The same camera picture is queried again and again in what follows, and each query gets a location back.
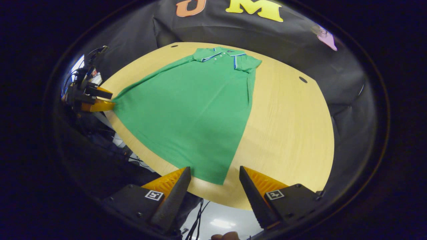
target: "shirt sleeve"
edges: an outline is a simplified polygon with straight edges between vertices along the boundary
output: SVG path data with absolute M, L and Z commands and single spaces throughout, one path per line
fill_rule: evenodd
M 193 54 L 193 59 L 196 61 L 206 61 L 219 54 L 221 52 L 214 51 L 213 48 L 198 48 Z
M 252 72 L 261 64 L 261 62 L 261 60 L 248 55 L 236 56 L 234 68 L 244 72 Z

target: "shirt collar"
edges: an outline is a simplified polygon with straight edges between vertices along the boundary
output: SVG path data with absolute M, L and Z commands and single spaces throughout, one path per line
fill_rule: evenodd
M 224 48 L 224 47 L 215 47 L 213 48 L 215 52 L 222 52 L 222 53 L 226 53 L 229 56 L 241 56 L 241 55 L 245 55 L 244 51 L 240 51 L 240 50 L 234 50 L 234 49 L 228 49 L 228 48 Z

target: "wooden table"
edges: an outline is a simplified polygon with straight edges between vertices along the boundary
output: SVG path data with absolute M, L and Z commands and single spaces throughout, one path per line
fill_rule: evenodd
M 113 92 L 114 98 L 128 85 L 193 54 L 197 48 L 217 46 L 244 50 L 208 43 L 171 44 L 133 61 L 102 87 Z M 223 185 L 216 185 L 192 177 L 188 191 L 206 200 L 250 210 L 239 181 L 241 165 L 287 185 L 301 183 L 312 191 L 322 190 L 332 167 L 334 140 L 328 107 L 317 83 L 284 63 L 244 51 L 263 62 L 256 69 L 252 111 L 227 178 Z M 145 147 L 113 111 L 105 114 L 129 148 L 153 170 L 165 175 L 178 169 Z

